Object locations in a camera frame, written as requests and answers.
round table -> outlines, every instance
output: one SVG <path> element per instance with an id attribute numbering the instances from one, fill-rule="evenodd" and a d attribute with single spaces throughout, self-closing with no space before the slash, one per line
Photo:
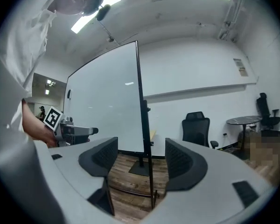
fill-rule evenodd
<path id="1" fill-rule="evenodd" d="M 244 150 L 245 145 L 245 134 L 246 134 L 246 126 L 249 124 L 254 124 L 261 121 L 260 116 L 252 115 L 252 116 L 243 116 L 243 117 L 237 117 L 233 119 L 229 119 L 226 121 L 229 125 L 242 125 L 243 126 L 243 141 L 242 141 L 242 147 L 241 151 Z"/>

whiteboard frame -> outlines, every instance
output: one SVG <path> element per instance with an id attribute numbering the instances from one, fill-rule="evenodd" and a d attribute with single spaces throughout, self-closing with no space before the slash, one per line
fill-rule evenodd
<path id="1" fill-rule="evenodd" d="M 117 49 L 121 46 L 130 44 L 130 43 L 135 43 L 136 47 L 136 62 L 137 62 L 137 76 L 138 76 L 138 89 L 139 89 L 139 100 L 140 100 L 140 112 L 141 112 L 141 124 L 142 124 L 142 136 L 143 136 L 143 147 L 144 147 L 144 152 L 135 152 L 135 151 L 126 151 L 126 150 L 118 150 L 118 153 L 120 154 L 127 154 L 127 155 L 132 155 L 132 156 L 137 156 L 137 157 L 145 157 L 151 153 L 151 141 L 150 141 L 150 136 L 149 136 L 149 122 L 148 122 L 148 109 L 147 109 L 147 102 L 143 98 L 143 89 L 142 89 L 142 78 L 141 78 L 141 68 L 140 68 L 140 58 L 139 58 L 139 46 L 138 46 L 138 41 L 133 41 L 133 42 L 128 42 L 125 44 L 122 44 L 120 46 L 117 46 L 109 51 L 112 51 L 114 49 Z M 83 66 L 81 66 L 79 69 L 77 69 L 75 72 L 73 72 L 68 78 L 66 82 L 66 86 L 68 84 L 69 78 L 75 74 L 78 70 L 80 70 L 82 67 L 87 65 L 89 62 L 92 62 L 93 60 L 97 59 L 99 56 L 96 56 L 95 58 L 91 59 L 90 61 L 86 62 Z M 64 102 L 67 99 L 67 94 L 66 94 L 67 87 L 65 88 L 64 92 L 64 99 L 63 99 L 63 110 L 64 110 Z"/>

fluorescent light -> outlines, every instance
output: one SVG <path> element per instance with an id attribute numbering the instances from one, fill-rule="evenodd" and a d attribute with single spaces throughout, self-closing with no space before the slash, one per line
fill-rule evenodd
<path id="1" fill-rule="evenodd" d="M 113 5 L 117 2 L 119 2 L 121 0 L 104 0 L 103 3 L 102 3 L 102 6 L 106 5 L 106 4 L 109 4 L 109 5 Z M 98 14 L 98 11 L 96 11 L 95 13 L 89 15 L 89 16 L 84 16 L 84 17 L 81 17 L 74 25 L 73 27 L 71 28 L 71 30 L 74 32 L 74 33 L 78 33 L 88 22 L 91 21 L 91 19 L 93 19 L 96 15 Z"/>

whiteboard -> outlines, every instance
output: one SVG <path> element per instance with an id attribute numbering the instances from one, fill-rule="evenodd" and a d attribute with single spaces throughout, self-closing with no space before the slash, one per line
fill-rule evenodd
<path id="1" fill-rule="evenodd" d="M 118 137 L 118 149 L 130 152 L 144 152 L 137 53 L 132 42 L 90 61 L 68 78 L 64 97 L 74 125 L 98 128 L 90 140 Z"/>

person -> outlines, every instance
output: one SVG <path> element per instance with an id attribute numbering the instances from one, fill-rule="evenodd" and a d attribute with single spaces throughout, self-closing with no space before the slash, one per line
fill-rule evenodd
<path id="1" fill-rule="evenodd" d="M 37 118 L 41 121 L 41 122 L 43 122 L 43 120 L 45 119 L 45 107 L 43 107 L 43 106 L 41 106 L 41 107 L 39 107 L 40 109 L 41 109 L 41 112 L 37 115 Z"/>
<path id="2" fill-rule="evenodd" d="M 10 124 L 48 147 L 56 147 L 52 130 L 30 111 L 25 98 L 32 96 L 33 73 L 46 51 L 47 31 L 56 12 L 90 15 L 103 0 L 20 0 L 0 28 L 0 65 L 25 89 Z"/>

